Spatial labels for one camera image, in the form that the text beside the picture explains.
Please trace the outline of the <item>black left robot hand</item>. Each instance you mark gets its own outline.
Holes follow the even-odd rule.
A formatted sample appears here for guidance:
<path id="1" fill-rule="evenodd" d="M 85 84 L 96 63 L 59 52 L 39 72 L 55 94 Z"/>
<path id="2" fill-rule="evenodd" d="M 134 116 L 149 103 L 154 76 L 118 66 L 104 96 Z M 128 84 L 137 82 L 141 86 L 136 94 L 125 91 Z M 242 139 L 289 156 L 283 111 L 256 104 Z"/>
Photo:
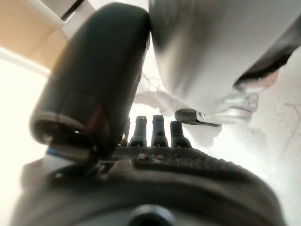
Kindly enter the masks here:
<path id="1" fill-rule="evenodd" d="M 13 226 L 283 226 L 270 187 L 193 149 L 180 122 L 172 146 L 120 146 L 150 34 L 147 11 L 111 3 L 76 32 L 30 119 L 48 146 L 24 166 Z"/>

